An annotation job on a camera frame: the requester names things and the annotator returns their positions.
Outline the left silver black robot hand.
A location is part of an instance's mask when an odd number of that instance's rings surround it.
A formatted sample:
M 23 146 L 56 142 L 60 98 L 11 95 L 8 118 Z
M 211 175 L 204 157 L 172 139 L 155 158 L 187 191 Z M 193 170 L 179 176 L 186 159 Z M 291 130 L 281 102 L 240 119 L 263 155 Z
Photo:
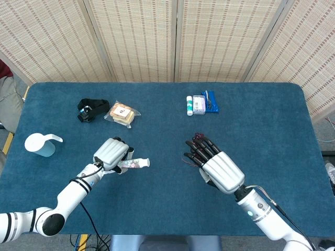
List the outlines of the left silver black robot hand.
M 120 138 L 109 138 L 94 153 L 93 161 L 102 165 L 105 174 L 123 174 L 128 168 L 120 167 L 119 162 L 132 159 L 133 153 L 134 148 Z

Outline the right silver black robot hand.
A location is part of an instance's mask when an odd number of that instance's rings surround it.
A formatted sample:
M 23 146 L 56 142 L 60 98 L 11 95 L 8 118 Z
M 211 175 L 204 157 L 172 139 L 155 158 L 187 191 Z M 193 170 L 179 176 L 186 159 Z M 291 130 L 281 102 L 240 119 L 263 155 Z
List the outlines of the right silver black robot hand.
M 188 140 L 189 153 L 184 153 L 199 171 L 204 181 L 225 194 L 233 194 L 244 184 L 245 175 L 233 160 L 209 138 Z

